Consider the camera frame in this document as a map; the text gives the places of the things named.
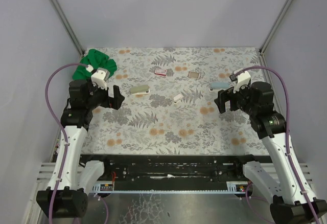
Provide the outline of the light blue stapler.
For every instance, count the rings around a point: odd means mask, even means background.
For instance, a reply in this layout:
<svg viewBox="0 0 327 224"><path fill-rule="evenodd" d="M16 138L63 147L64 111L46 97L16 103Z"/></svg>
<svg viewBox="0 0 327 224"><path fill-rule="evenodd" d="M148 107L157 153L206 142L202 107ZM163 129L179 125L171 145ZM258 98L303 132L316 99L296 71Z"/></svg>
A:
<svg viewBox="0 0 327 224"><path fill-rule="evenodd" d="M227 88L229 88L229 83L226 82L213 82L209 85L209 90L212 92Z"/></svg>

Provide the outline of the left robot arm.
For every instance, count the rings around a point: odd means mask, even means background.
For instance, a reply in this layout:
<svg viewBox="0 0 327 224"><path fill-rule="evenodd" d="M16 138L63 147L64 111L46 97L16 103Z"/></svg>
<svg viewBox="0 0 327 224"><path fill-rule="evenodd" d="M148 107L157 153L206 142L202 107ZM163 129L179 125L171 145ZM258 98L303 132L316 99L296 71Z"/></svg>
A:
<svg viewBox="0 0 327 224"><path fill-rule="evenodd" d="M86 139L93 110L97 107L118 110L124 96L117 85L113 96L90 80L69 84L69 99L60 119L62 126L59 152L52 177L36 201L49 221L55 218L82 218L88 206L88 194L104 173L100 161L87 162L78 172L82 145Z"/></svg>

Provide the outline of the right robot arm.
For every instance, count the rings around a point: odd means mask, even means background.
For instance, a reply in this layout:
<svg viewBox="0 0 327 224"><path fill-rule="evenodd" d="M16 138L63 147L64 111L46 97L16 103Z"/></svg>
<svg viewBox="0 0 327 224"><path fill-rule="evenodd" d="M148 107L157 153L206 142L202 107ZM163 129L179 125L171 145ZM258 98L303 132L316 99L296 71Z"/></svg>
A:
<svg viewBox="0 0 327 224"><path fill-rule="evenodd" d="M243 175L263 194L270 205L275 223L312 223L326 213L326 201L318 199L309 186L296 159L290 136L286 135L286 120L274 110L274 91L269 83L254 82L218 91L215 103L220 113L226 102L232 111L249 115L250 124L266 147L278 179L261 168L253 156L240 160Z"/></svg>

